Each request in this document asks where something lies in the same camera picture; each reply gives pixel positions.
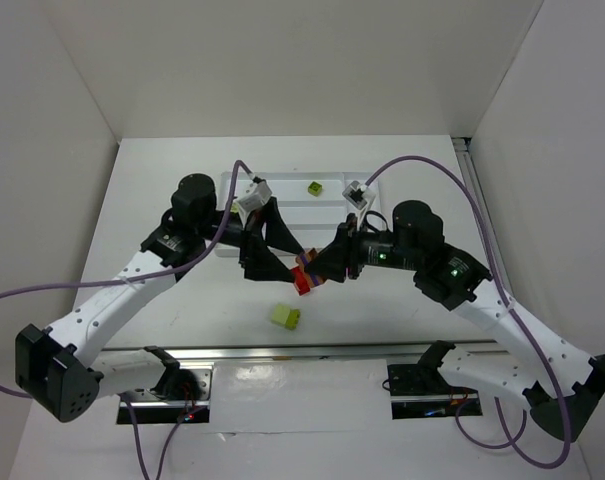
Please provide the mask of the dark green square lego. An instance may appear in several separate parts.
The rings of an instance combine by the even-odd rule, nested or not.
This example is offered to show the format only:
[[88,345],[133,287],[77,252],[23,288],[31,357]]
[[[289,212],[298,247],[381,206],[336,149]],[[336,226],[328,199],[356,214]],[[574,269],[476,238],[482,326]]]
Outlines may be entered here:
[[324,187],[321,183],[313,181],[307,187],[307,192],[314,197],[319,197],[324,191]]

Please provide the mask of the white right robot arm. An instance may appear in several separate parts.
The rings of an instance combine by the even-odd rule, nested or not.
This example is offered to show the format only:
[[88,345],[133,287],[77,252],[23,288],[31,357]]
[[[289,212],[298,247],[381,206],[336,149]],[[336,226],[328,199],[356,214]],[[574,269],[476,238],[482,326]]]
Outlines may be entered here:
[[508,366],[492,364],[437,341],[421,364],[451,386],[518,405],[547,434],[575,442],[605,393],[605,355],[592,356],[571,345],[499,290],[481,262],[446,243],[443,221],[427,204],[398,204],[392,225],[369,230],[349,215],[334,240],[302,263],[305,272],[335,282],[357,279],[366,266],[413,272],[423,295],[473,323],[513,359]]

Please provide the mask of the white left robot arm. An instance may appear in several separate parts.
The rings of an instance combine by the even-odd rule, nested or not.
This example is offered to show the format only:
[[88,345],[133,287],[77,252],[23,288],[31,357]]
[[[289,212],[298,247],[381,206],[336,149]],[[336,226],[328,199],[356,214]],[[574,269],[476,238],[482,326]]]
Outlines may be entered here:
[[264,179],[252,177],[243,197],[228,199],[222,210],[216,205],[209,176],[184,177],[160,225],[111,285],[49,326],[28,325],[17,335],[17,385],[62,423],[84,414],[98,398],[134,390],[149,390],[160,399],[193,400],[197,377],[166,350],[146,346],[110,357],[101,352],[141,309],[175,286],[218,243],[238,248],[246,279],[294,282],[293,272],[275,253],[298,255],[303,248]]

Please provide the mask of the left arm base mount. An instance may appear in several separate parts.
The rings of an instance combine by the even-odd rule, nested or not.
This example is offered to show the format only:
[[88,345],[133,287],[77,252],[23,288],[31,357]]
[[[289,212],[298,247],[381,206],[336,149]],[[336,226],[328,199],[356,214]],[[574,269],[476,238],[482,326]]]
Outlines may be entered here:
[[162,366],[154,385],[126,393],[139,425],[206,424],[210,421],[210,394],[213,366],[196,362],[181,363],[166,350],[148,346]]

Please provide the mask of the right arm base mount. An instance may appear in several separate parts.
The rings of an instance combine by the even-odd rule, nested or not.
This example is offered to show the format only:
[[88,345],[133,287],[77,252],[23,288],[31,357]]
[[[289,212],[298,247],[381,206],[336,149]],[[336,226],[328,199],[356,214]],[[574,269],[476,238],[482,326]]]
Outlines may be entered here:
[[450,385],[437,370],[454,347],[453,343],[437,341],[416,363],[387,366],[382,388],[390,395],[393,420],[446,418],[457,413],[483,415],[475,390]]

